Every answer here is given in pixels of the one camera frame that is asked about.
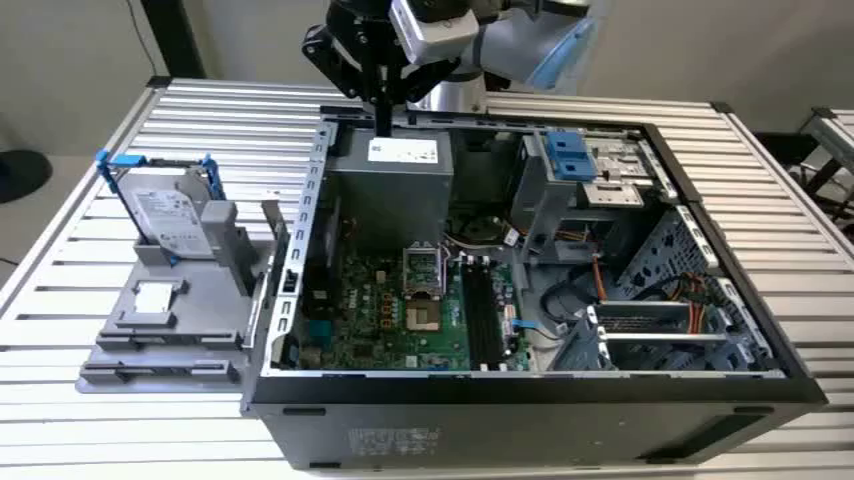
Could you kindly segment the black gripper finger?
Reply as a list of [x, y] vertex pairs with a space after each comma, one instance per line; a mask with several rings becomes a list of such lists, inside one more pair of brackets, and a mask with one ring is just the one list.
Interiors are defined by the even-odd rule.
[[417, 102], [433, 87], [451, 75], [460, 59], [445, 59], [415, 68], [403, 75], [403, 64], [389, 65], [389, 103], [401, 105]]
[[374, 135], [389, 137], [392, 107], [380, 89], [378, 69], [372, 60], [357, 68], [334, 47], [334, 37], [325, 25], [308, 28], [301, 52], [341, 94], [349, 99], [358, 98], [372, 108]]

